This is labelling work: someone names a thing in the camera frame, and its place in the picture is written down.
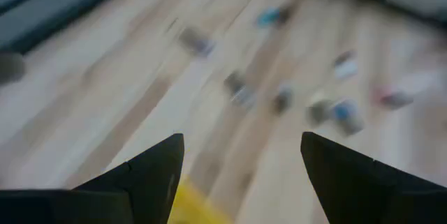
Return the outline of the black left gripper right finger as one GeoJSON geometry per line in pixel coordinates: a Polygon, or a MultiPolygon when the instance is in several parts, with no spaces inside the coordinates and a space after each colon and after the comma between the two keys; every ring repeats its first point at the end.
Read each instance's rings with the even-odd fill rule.
{"type": "Polygon", "coordinates": [[[313,132],[300,151],[330,223],[446,223],[446,188],[313,132]]]}

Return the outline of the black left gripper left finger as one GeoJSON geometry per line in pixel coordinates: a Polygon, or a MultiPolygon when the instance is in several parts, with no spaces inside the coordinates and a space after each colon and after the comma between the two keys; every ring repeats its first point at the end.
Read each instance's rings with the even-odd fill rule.
{"type": "Polygon", "coordinates": [[[77,188],[126,193],[134,223],[166,223],[183,160],[184,135],[175,133],[77,188]]]}

